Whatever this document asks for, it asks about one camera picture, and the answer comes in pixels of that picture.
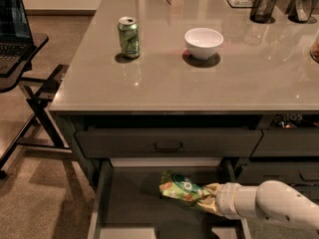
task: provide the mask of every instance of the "white bowl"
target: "white bowl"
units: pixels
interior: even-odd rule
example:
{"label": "white bowl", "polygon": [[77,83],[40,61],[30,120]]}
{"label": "white bowl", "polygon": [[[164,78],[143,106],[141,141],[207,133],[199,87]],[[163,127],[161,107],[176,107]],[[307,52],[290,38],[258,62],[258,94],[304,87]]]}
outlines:
{"label": "white bowl", "polygon": [[206,60],[214,55],[222,44],[222,35],[209,28],[194,28],[184,35],[186,47],[193,57]]}

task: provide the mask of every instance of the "green can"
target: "green can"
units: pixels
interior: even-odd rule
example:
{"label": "green can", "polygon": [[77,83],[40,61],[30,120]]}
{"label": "green can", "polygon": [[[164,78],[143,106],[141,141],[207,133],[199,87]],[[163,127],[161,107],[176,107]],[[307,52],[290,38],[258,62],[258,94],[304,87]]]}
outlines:
{"label": "green can", "polygon": [[133,17],[122,17],[119,20],[119,37],[121,53],[131,59],[140,55],[139,28],[137,19]]}

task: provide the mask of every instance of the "drawer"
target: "drawer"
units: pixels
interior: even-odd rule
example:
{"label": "drawer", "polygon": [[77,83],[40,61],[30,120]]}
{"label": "drawer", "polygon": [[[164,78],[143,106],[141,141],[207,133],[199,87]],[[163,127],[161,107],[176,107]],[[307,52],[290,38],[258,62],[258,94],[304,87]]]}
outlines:
{"label": "drawer", "polygon": [[241,172],[236,178],[236,182],[249,185],[258,185],[266,180],[279,180],[290,184],[312,201],[319,202],[318,161],[253,162],[241,166]]}
{"label": "drawer", "polygon": [[253,157],[319,156],[319,128],[265,130]]}
{"label": "drawer", "polygon": [[[217,168],[170,169],[197,184],[218,182]],[[164,167],[113,168],[104,161],[88,238],[215,238],[211,232],[213,225],[224,224],[225,220],[185,206],[178,200],[160,197],[163,170]],[[123,236],[128,231],[138,237]],[[122,237],[108,237],[112,234]]]}
{"label": "drawer", "polygon": [[103,128],[78,131],[87,158],[249,156],[261,132],[242,128]]}

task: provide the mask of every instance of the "drawer front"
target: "drawer front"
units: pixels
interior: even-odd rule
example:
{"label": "drawer front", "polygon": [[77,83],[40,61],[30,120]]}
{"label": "drawer front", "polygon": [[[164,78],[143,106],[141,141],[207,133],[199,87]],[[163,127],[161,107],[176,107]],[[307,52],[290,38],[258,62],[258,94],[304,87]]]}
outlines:
{"label": "drawer front", "polygon": [[110,128],[76,133],[87,158],[248,156],[260,138],[260,131],[238,128]]}
{"label": "drawer front", "polygon": [[318,128],[279,128],[263,133],[253,157],[319,156]]}

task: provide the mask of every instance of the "can lid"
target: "can lid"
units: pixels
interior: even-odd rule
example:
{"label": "can lid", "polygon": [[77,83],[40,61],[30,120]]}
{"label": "can lid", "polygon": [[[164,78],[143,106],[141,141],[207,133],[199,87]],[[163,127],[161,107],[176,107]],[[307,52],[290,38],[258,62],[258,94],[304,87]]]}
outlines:
{"label": "can lid", "polygon": [[136,22],[137,22],[136,18],[128,17],[128,16],[124,16],[119,20],[120,24],[129,25],[129,26],[135,24]]}

